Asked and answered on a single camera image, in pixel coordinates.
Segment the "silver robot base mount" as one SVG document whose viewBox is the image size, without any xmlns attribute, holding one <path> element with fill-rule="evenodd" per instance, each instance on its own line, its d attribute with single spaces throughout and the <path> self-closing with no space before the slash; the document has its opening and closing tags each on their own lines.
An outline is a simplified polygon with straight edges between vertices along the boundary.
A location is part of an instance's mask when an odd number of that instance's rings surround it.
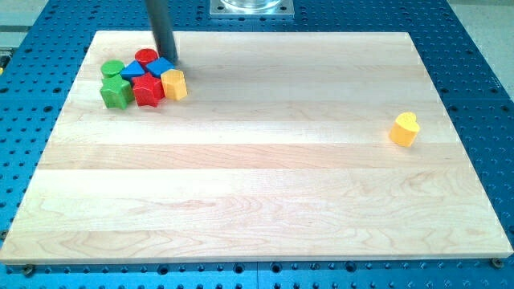
<svg viewBox="0 0 514 289">
<path fill-rule="evenodd" d="M 293 18 L 293 0 L 210 0 L 211 18 Z"/>
</svg>

